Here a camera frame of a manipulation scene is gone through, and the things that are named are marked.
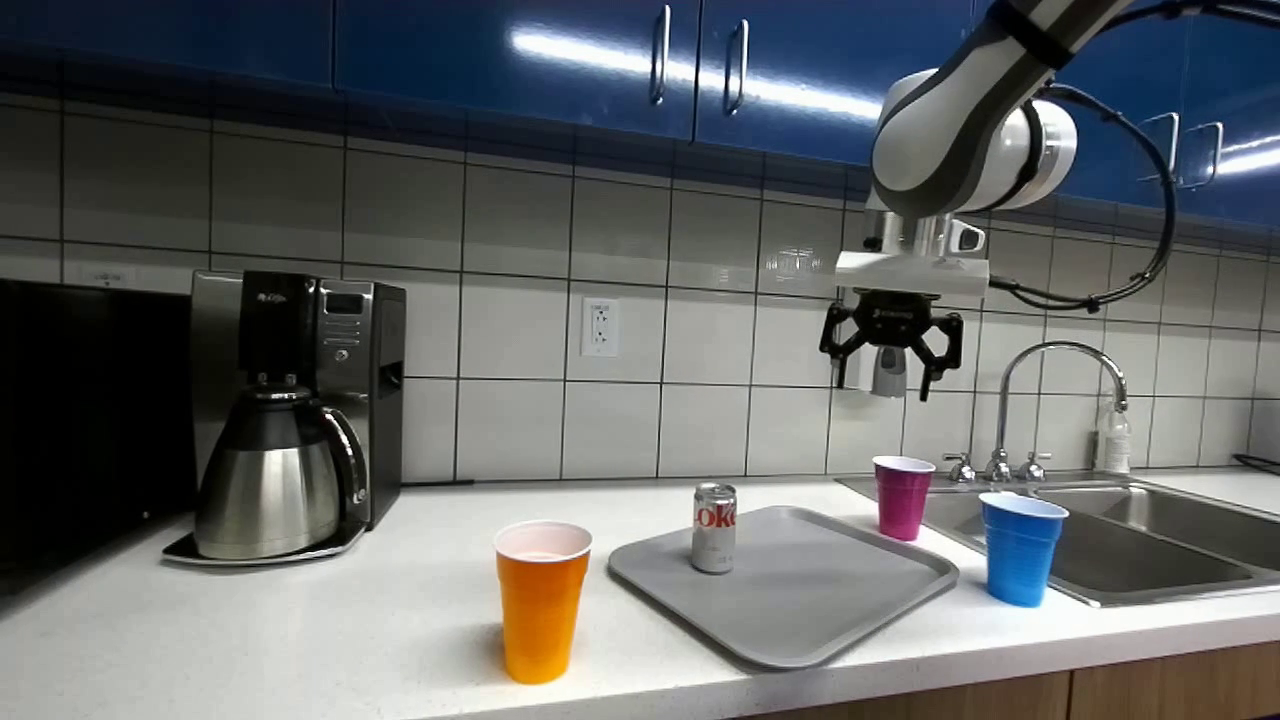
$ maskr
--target lower cabinet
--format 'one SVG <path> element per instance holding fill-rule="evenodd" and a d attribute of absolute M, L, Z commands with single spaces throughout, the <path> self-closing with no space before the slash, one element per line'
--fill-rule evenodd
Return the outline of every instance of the lower cabinet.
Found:
<path fill-rule="evenodd" d="M 963 683 L 861 704 L 778 714 L 772 720 L 1261 720 L 1280 715 L 1280 643 L 1166 655 L 995 683 Z"/>

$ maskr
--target backsplash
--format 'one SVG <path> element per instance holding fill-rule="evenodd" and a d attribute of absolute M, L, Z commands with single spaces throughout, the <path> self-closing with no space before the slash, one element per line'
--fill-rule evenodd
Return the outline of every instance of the backsplash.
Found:
<path fill-rule="evenodd" d="M 57 100 L 0 100 L 0 277 L 188 292 L 191 273 L 298 268 L 404 284 L 410 479 L 847 475 L 877 454 L 979 463 L 1008 362 L 1049 337 L 1116 356 L 1141 469 L 1280 454 L 1280 263 L 1216 235 L 1100 316 L 1001 292 L 960 305 L 963 367 L 933 402 L 828 390 L 818 353 L 858 201 L 627 176 Z M 1124 284 L 1119 220 L 992 220 L 992 268 Z M 583 311 L 614 337 L 583 340 Z M 1049 353 L 1011 381 L 1008 454 L 1090 463 L 1111 381 Z"/>

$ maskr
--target orange cup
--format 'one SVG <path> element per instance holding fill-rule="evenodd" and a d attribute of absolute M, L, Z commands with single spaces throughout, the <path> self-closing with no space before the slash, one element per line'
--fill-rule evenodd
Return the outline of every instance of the orange cup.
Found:
<path fill-rule="evenodd" d="M 520 683 L 563 676 L 583 593 L 592 531 L 577 524 L 508 524 L 496 531 L 503 593 L 503 666 Z"/>

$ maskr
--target soda can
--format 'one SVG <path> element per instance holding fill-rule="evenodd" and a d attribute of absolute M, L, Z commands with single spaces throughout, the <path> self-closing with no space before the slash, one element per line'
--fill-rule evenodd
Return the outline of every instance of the soda can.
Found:
<path fill-rule="evenodd" d="M 707 578 L 723 578 L 738 552 L 738 488 L 701 486 L 694 493 L 694 552 L 689 566 Z"/>

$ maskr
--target blue cup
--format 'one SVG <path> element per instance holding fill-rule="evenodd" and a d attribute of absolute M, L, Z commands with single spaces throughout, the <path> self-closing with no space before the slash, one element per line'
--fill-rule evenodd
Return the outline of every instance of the blue cup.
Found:
<path fill-rule="evenodd" d="M 1003 605 L 1039 609 L 1069 512 L 1015 493 L 983 493 L 979 505 L 988 522 L 988 593 Z"/>

